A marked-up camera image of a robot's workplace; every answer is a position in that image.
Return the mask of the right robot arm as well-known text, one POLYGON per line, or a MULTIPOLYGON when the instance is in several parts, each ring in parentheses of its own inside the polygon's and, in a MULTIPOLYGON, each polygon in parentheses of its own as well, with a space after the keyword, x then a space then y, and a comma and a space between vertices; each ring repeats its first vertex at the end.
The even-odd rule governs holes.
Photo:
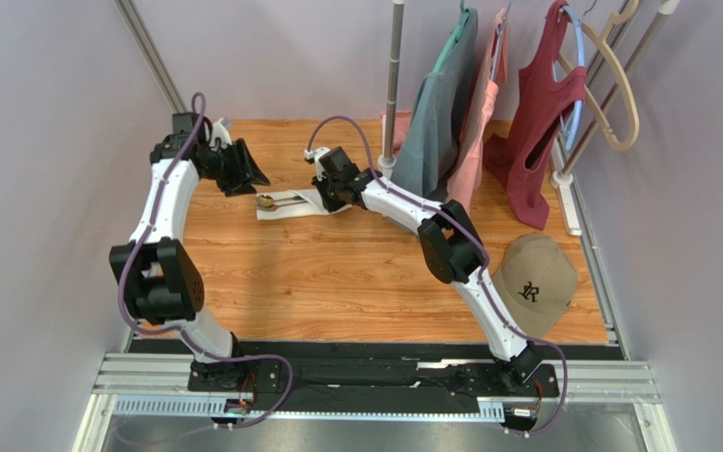
POLYGON ((409 193, 375 169, 359 169, 340 147, 306 150, 304 159, 315 167, 313 185, 329 211, 358 206, 416 234, 430 273, 462 297, 485 333, 504 385, 512 389, 530 382, 541 364, 536 344, 498 294, 489 255, 460 203, 409 193))

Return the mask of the gold utensil dark handle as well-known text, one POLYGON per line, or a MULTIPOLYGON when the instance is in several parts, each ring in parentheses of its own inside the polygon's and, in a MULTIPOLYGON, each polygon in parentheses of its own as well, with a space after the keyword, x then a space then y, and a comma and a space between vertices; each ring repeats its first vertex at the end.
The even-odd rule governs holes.
POLYGON ((291 202, 274 203, 269 208, 270 208, 270 211, 277 211, 277 210, 281 210, 283 208, 293 207, 293 206, 297 206, 297 205, 301 205, 301 204, 310 204, 310 203, 306 200, 294 200, 291 202))

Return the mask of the gold fork green handle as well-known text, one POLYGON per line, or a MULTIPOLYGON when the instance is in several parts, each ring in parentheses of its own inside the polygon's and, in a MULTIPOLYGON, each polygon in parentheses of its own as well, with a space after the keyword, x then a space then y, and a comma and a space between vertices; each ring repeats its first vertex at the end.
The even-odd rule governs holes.
POLYGON ((270 206, 274 203, 282 203, 282 202, 291 202, 294 200, 305 200, 299 195, 287 197, 287 198, 281 198, 281 199, 275 199, 270 195, 260 195, 256 198, 256 208, 258 210, 263 211, 270 211, 270 206))

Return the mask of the white cloth napkin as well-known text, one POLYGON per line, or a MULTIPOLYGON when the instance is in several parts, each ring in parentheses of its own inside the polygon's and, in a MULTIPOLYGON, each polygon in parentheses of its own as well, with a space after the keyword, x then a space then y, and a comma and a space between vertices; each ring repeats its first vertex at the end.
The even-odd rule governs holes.
POLYGON ((339 214, 349 209, 348 205, 330 212, 322 202, 316 188, 304 190, 286 190, 258 194, 256 201, 256 219, 274 221, 286 218, 325 217, 339 214))

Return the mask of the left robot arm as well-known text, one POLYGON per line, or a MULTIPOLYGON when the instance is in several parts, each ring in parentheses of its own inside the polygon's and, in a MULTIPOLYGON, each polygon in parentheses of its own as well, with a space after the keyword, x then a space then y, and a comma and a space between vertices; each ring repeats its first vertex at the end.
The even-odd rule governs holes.
POLYGON ((270 186, 242 138, 223 121, 175 113, 172 131, 150 153, 151 188, 128 242, 111 248, 118 307, 135 332, 175 334, 192 351, 190 389, 210 384, 236 391, 251 380, 236 336, 205 307, 201 274, 185 250, 183 234, 200 180, 212 180, 227 197, 270 186))

